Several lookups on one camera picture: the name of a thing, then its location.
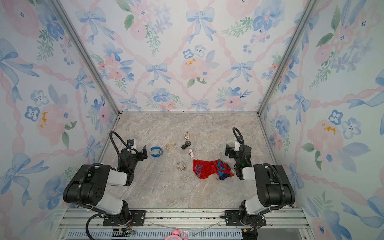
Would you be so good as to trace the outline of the red blue patterned cloth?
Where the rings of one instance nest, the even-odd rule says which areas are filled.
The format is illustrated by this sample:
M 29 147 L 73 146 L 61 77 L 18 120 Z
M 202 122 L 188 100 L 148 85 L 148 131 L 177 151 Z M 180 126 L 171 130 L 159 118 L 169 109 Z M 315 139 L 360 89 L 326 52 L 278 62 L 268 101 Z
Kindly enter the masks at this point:
M 209 176 L 216 174 L 219 180 L 233 177 L 233 170 L 222 160 L 201 161 L 193 160 L 193 171 L 199 179 L 207 179 Z

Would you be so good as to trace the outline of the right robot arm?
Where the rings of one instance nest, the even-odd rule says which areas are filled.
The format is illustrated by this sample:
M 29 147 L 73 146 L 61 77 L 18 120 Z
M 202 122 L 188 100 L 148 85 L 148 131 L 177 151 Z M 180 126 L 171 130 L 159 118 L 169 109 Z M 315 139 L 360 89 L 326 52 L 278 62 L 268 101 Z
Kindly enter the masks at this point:
M 252 165 L 251 150 L 247 145 L 226 145 L 225 155 L 234 159 L 236 176 L 242 181 L 256 184 L 256 195 L 245 200 L 236 211 L 225 211 L 221 217 L 227 226 L 264 225 L 264 215 L 293 205 L 296 197 L 288 176 L 281 165 L 268 163 Z

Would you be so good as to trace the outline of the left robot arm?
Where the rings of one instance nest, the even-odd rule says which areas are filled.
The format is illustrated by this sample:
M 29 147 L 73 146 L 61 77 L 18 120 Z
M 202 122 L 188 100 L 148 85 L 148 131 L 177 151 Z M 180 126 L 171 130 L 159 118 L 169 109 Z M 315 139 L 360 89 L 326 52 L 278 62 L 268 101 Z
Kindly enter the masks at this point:
M 117 169 L 103 164 L 82 165 L 66 186 L 63 200 L 101 214 L 104 226 L 142 227 L 146 211 L 130 210 L 127 201 L 113 197 L 107 188 L 131 185 L 137 163 L 148 158 L 147 147 L 141 152 L 125 148 L 119 157 Z

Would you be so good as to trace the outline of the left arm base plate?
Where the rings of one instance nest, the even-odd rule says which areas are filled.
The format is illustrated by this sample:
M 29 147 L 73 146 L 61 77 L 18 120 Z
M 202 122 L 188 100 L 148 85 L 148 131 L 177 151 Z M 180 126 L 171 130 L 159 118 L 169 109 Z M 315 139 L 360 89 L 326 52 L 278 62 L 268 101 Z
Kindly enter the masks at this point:
M 118 215 L 107 215 L 104 227 L 142 227 L 144 225 L 145 210 L 129 210 Z

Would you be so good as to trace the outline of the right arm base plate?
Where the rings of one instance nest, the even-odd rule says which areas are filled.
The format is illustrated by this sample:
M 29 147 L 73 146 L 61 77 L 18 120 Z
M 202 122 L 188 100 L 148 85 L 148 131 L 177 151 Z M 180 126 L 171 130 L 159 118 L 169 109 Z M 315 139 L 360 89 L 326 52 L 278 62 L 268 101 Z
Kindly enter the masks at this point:
M 227 227 L 246 227 L 251 228 L 257 224 L 257 227 L 265 227 L 267 225 L 264 216 L 260 215 L 241 215 L 239 210 L 225 210 L 224 215 L 220 216 L 226 221 Z

